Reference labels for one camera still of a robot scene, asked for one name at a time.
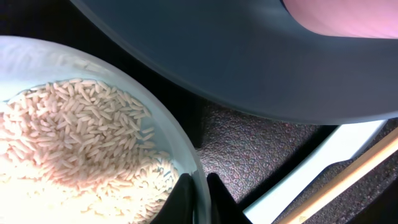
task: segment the black countertop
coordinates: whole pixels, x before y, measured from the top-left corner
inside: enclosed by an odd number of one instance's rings
[[[259,118],[197,97],[132,58],[67,0],[6,0],[5,6],[5,13],[0,15],[1,35],[32,37],[74,47],[113,64],[143,84],[182,125],[205,172],[217,172],[242,209],[289,173],[334,128]],[[397,126],[397,120],[390,120],[377,139]],[[351,162],[324,170],[286,211],[302,203]],[[306,223],[346,223],[390,185],[397,174],[395,153]]]

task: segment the chopstick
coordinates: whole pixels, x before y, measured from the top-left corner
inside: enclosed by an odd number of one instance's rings
[[[345,170],[340,172],[333,180],[323,186],[317,193],[294,209],[279,224],[303,223],[370,170],[379,165],[384,159],[387,159],[387,157],[396,152],[396,150],[398,150],[398,128],[391,131]]]

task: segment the wooden stick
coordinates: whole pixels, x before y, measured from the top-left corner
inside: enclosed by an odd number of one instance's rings
[[[384,159],[396,152],[396,150],[398,150],[398,128],[395,128],[395,130],[356,159],[317,193],[283,218],[279,224],[303,223],[370,170],[379,165]]]

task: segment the uncooked rice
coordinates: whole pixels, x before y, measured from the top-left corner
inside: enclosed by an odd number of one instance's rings
[[[0,217],[16,223],[149,223],[178,180],[153,150],[149,110],[102,81],[31,88],[0,114]]]

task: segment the dark gray plate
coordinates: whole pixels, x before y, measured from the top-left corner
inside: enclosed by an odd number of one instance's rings
[[[72,2],[151,69],[237,110],[317,124],[398,116],[398,40],[311,33],[279,0]]]

